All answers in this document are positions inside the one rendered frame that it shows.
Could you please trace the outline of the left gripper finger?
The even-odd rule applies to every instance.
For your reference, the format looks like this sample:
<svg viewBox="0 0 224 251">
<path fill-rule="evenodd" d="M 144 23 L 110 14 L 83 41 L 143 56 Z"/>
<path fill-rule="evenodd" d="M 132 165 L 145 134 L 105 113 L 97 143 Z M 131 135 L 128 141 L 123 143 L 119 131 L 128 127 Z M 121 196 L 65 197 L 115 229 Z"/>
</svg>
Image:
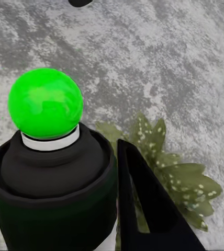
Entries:
<svg viewBox="0 0 224 251">
<path fill-rule="evenodd" d="M 119 139 L 117 157 L 121 251 L 206 251 L 136 146 Z M 138 230 L 130 174 L 150 233 Z"/>
</svg>

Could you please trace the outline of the insectifuge atomizer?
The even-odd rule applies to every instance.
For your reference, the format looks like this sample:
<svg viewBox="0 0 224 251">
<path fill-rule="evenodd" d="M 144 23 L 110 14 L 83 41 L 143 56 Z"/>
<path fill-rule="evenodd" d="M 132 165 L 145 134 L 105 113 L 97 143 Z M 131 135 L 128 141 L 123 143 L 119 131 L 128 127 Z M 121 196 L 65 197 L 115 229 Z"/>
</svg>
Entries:
<svg viewBox="0 0 224 251">
<path fill-rule="evenodd" d="M 7 104 L 19 128 L 0 146 L 8 251 L 116 251 L 117 157 L 81 122 L 77 83 L 58 70 L 30 70 L 13 83 Z"/>
</svg>

